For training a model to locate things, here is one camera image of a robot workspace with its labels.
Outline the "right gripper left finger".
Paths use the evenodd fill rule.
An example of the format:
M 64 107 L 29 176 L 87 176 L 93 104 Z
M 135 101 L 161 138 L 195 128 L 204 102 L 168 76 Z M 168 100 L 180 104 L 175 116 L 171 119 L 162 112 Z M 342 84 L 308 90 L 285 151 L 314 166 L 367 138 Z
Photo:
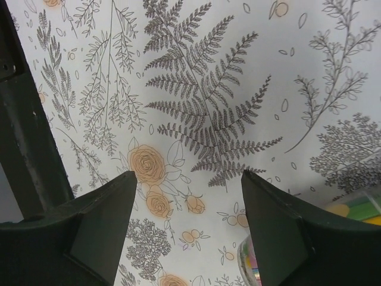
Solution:
M 135 201 L 126 171 L 18 223 L 1 224 L 1 285 L 113 285 Z

